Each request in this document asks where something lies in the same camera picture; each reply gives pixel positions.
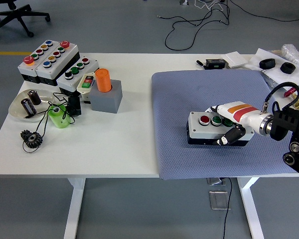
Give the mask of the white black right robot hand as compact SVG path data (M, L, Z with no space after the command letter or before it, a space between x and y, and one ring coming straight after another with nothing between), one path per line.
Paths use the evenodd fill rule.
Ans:
M211 142L211 145L217 146L245 146L249 140L241 140L245 134L250 133L248 127L253 133L262 134L264 126L262 123L267 114L262 114L261 111L252 105L241 101L226 103L210 107L207 112L219 114L222 118L233 122L234 127L221 135L218 139Z

